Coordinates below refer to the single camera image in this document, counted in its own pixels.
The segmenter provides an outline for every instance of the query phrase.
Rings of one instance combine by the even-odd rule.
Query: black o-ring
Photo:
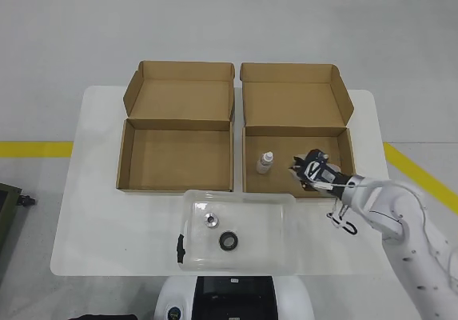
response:
[[[226,246],[224,244],[225,240],[227,239],[230,239],[232,238],[234,240],[234,243],[231,245],[231,246]],[[231,251],[231,250],[234,250],[236,249],[237,247],[237,236],[234,232],[232,231],[226,231],[224,232],[223,234],[221,234],[220,236],[220,248],[223,250],[223,251]]]

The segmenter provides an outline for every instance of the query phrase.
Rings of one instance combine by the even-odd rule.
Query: gray floor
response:
[[[126,85],[142,59],[335,63],[374,93],[383,139],[458,193],[457,1],[0,0],[0,140],[72,140],[84,89]],[[51,274],[68,161],[0,159],[0,181],[39,200],[0,258],[0,319],[149,318],[164,278]],[[428,204],[457,240],[457,218]],[[418,319],[395,278],[304,281],[317,319]]]

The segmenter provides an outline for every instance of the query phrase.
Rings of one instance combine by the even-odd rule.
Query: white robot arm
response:
[[[350,208],[382,233],[392,269],[423,320],[458,319],[458,261],[414,186],[341,174],[320,150],[295,161],[290,169],[304,189],[324,189],[342,201],[340,219]]]

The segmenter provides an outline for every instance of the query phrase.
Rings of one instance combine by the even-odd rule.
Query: yellow tape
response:
[[[0,141],[0,158],[67,158],[72,142]]]
[[[404,175],[411,178],[422,189],[458,215],[458,195],[436,180],[415,162],[406,158],[388,143],[383,144],[387,161]]]

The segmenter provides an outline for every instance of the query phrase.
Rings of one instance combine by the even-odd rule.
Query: cardboard box lid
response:
[[[230,120],[234,65],[140,62],[124,94],[129,118]]]
[[[243,63],[247,126],[346,126],[353,112],[334,65]]]

